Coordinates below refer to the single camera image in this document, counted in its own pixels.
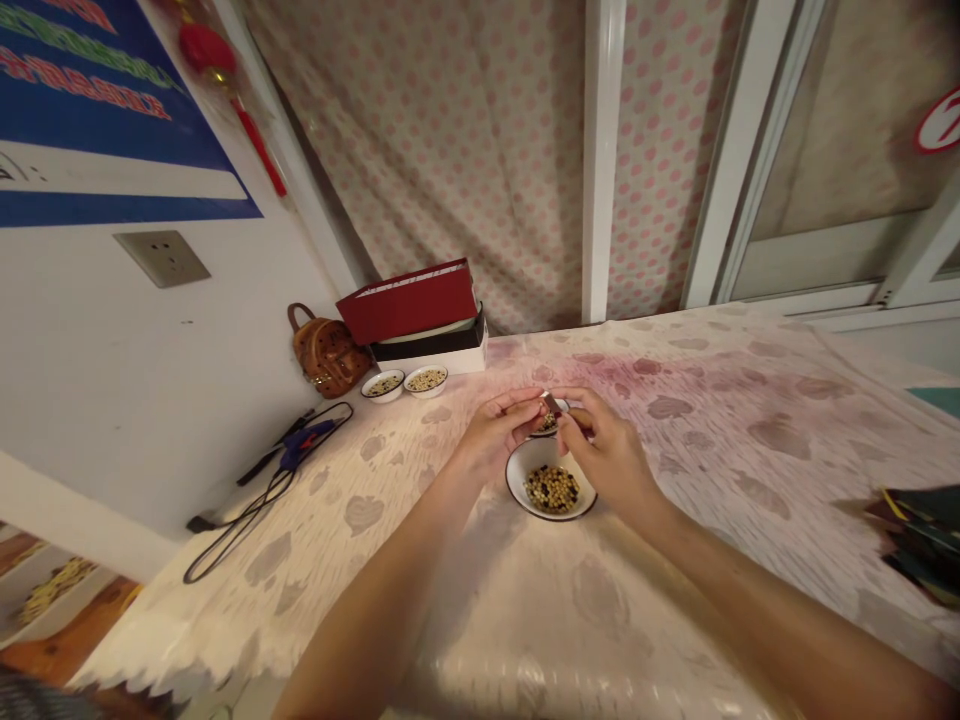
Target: table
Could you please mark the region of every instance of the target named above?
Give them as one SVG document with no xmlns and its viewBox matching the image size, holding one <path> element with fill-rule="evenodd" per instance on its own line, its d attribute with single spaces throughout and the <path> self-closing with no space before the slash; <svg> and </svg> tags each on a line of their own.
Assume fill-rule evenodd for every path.
<svg viewBox="0 0 960 720">
<path fill-rule="evenodd" d="M 533 384 L 593 386 L 636 423 L 664 492 L 698 522 L 946 672 L 960 619 L 880 561 L 858 508 L 880 486 L 957 481 L 960 422 L 903 388 L 960 380 L 742 304 L 492 339 L 488 365 L 429 401 L 354 395 L 354 419 L 226 564 L 182 585 L 209 537 L 187 543 L 74 684 L 186 697 L 231 673 L 289 675 L 480 401 Z M 397 704 L 439 717 L 783 713 L 736 642 L 602 499 L 549 523 L 495 481 L 442 574 Z"/>
</svg>

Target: left hand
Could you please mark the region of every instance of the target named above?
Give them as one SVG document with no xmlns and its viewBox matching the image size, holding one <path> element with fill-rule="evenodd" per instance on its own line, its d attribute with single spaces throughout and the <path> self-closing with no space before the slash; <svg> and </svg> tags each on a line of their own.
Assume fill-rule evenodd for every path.
<svg viewBox="0 0 960 720">
<path fill-rule="evenodd" d="M 487 400 L 474 413 L 447 465 L 482 487 L 503 473 L 517 445 L 543 422 L 542 388 L 519 388 Z"/>
</svg>

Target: beans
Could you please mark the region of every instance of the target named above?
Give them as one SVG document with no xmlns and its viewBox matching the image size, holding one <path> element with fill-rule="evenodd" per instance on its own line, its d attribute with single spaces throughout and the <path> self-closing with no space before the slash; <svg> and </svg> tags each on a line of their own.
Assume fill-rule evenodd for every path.
<svg viewBox="0 0 960 720">
<path fill-rule="evenodd" d="M 570 512 L 580 496 L 580 486 L 571 473 L 546 465 L 531 470 L 523 488 L 535 508 L 551 515 Z"/>
<path fill-rule="evenodd" d="M 368 397 L 379 397 L 380 395 L 386 395 L 391 390 L 396 389 L 397 385 L 400 384 L 400 378 L 391 375 L 390 377 L 385 377 L 382 380 L 377 380 L 373 387 L 370 388 L 370 392 L 367 393 Z"/>
<path fill-rule="evenodd" d="M 557 428 L 557 419 L 553 416 L 553 413 L 547 413 L 543 416 L 543 422 L 540 424 L 540 427 L 537 428 L 537 432 L 552 432 Z"/>
<path fill-rule="evenodd" d="M 410 392 L 423 392 L 424 390 L 435 388 L 446 379 L 446 370 L 424 370 L 422 373 L 410 378 L 410 382 L 407 383 L 407 389 L 410 390 Z"/>
</svg>

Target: brown backpack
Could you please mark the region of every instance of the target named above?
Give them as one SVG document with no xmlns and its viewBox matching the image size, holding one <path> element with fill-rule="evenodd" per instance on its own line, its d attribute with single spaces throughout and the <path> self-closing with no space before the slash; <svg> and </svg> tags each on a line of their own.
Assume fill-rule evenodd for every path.
<svg viewBox="0 0 960 720">
<path fill-rule="evenodd" d="M 310 317 L 302 327 L 295 317 L 297 308 Z M 339 320 L 318 318 L 300 303 L 287 308 L 287 319 L 293 328 L 293 352 L 303 376 L 328 400 L 346 393 L 373 364 Z"/>
</svg>

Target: power outlet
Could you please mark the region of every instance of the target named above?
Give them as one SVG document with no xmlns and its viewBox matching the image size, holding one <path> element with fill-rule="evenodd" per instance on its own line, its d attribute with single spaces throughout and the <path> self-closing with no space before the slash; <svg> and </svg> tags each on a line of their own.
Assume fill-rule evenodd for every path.
<svg viewBox="0 0 960 720">
<path fill-rule="evenodd" d="M 210 277 L 200 258 L 176 230 L 117 233 L 113 237 L 159 288 Z"/>
</svg>

